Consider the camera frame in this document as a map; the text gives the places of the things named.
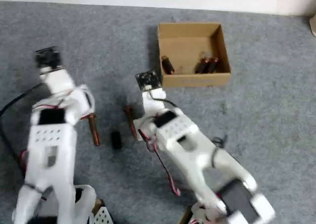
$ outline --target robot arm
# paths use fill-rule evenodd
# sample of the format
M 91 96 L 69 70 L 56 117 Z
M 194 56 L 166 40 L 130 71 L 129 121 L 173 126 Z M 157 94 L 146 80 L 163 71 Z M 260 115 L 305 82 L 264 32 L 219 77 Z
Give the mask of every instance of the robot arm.
M 155 100 L 154 94 L 160 96 L 160 101 Z M 268 223 L 275 212 L 267 199 L 257 193 L 252 175 L 226 150 L 215 146 L 179 108 L 161 108 L 164 98 L 162 88 L 143 91 L 145 116 L 134 124 L 141 137 L 166 152 L 186 177 L 198 200 L 192 207 L 198 223 Z M 204 180 L 202 171 L 207 167 L 220 169 L 230 177 L 216 194 Z
M 73 178 L 77 132 L 74 125 L 94 114 L 94 98 L 86 85 L 75 86 L 60 65 L 59 52 L 55 48 L 38 51 L 37 61 L 40 78 L 48 85 L 52 96 L 36 103 L 32 109 L 27 169 L 18 195 L 14 223 L 28 223 L 43 192 L 52 187 L 59 204 L 57 223 L 84 224 L 96 194 L 89 186 L 86 189 L 88 195 L 83 195 L 85 200 L 75 203 Z

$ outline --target gray carpet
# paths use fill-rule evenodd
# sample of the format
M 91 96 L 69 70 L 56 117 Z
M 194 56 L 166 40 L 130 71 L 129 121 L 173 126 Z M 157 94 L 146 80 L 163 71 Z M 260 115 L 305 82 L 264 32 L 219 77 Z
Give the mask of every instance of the gray carpet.
M 277 212 L 274 224 L 311 224 L 316 218 L 316 38 L 308 19 L 249 13 L 0 3 L 0 107 L 39 82 L 33 53 L 62 48 L 64 65 L 96 98 L 102 139 L 94 147 L 87 122 L 77 125 L 76 184 L 90 184 L 117 224 L 176 224 L 194 203 L 189 191 L 175 197 L 158 159 L 133 141 L 123 113 L 141 114 L 134 74 L 157 67 L 159 22 L 223 24 L 232 78 L 224 88 L 167 89 L 202 132 L 227 133 L 227 150 L 248 169 Z M 48 96 L 41 88 L 20 101 L 3 123 L 16 151 L 27 145 L 31 105 Z M 123 149 L 109 134 L 119 129 Z M 163 155 L 172 174 L 182 177 Z M 216 174 L 205 171 L 211 186 Z M 10 223 L 22 178 L 0 146 L 0 222 Z

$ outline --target circuit board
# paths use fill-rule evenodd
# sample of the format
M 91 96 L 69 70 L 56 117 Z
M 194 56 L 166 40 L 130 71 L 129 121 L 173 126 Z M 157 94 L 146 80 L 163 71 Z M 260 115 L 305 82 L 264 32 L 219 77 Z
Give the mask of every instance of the circuit board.
M 155 70 L 135 75 L 141 92 L 161 88 L 161 83 Z

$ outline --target open cardboard box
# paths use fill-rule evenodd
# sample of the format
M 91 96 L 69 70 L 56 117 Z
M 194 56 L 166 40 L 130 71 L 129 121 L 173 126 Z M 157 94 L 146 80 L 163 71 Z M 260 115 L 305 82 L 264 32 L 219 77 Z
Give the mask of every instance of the open cardboard box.
M 163 87 L 221 86 L 228 82 L 231 68 L 221 24 L 160 23 L 158 41 Z M 195 74 L 195 68 L 204 54 L 219 59 L 213 74 Z M 164 72 L 162 56 L 169 58 L 175 74 Z

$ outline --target black cable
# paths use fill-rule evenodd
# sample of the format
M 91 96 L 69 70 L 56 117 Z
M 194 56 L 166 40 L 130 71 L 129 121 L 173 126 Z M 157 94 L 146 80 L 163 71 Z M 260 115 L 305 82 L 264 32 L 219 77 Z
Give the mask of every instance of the black cable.
M 43 83 L 39 83 L 36 86 L 28 89 L 26 92 L 24 92 L 23 94 L 19 95 L 18 97 L 16 97 L 15 99 L 13 99 L 12 101 L 10 101 L 8 104 L 5 105 L 5 107 L 0 111 L 0 136 L 6 146 L 6 148 L 8 149 L 10 155 L 13 157 L 13 159 L 15 160 L 15 162 L 18 164 L 20 171 L 22 172 L 22 174 L 24 175 L 24 170 L 23 167 L 21 166 L 21 161 L 20 161 L 20 157 L 19 155 L 17 155 L 12 147 L 11 142 L 9 141 L 9 139 L 7 138 L 7 136 L 5 135 L 5 132 L 3 130 L 3 126 L 2 126 L 2 115 L 6 112 L 6 110 L 8 108 L 10 108 L 13 104 L 15 104 L 16 102 L 18 102 L 20 99 L 24 98 L 25 96 L 27 96 L 30 92 L 32 92 L 34 89 L 40 87 L 41 85 L 43 85 Z
M 151 91 L 149 91 L 149 94 L 150 94 L 150 96 L 151 96 L 151 98 L 152 98 L 153 100 L 166 102 L 166 103 L 171 104 L 173 107 L 178 107 L 175 103 L 171 102 L 170 100 L 153 98 L 153 95 L 152 95 L 152 92 L 151 92 Z
M 228 140 L 228 135 L 225 134 L 224 138 L 220 138 L 220 137 L 213 137 L 213 139 L 211 140 L 212 143 L 214 143 L 215 146 L 219 147 L 219 148 L 225 148 L 225 145 L 227 143 Z

